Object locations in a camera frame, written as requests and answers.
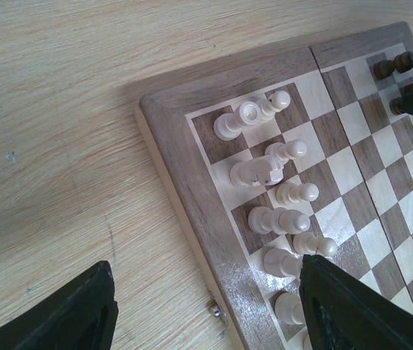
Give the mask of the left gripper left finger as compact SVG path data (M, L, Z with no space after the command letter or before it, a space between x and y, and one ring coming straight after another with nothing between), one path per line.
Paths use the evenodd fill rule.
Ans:
M110 349L118 316L111 266L101 260L0 327L0 349Z

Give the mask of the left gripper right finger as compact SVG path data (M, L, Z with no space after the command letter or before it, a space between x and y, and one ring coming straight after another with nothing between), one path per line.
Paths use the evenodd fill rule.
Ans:
M299 295L314 349L413 349L413 315L321 255L304 255Z

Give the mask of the wooden chess board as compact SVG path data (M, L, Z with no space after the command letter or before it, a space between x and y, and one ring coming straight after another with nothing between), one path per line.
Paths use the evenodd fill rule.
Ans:
M413 67L398 22L143 96L135 118L238 349L314 349L299 299L323 254L413 330Z

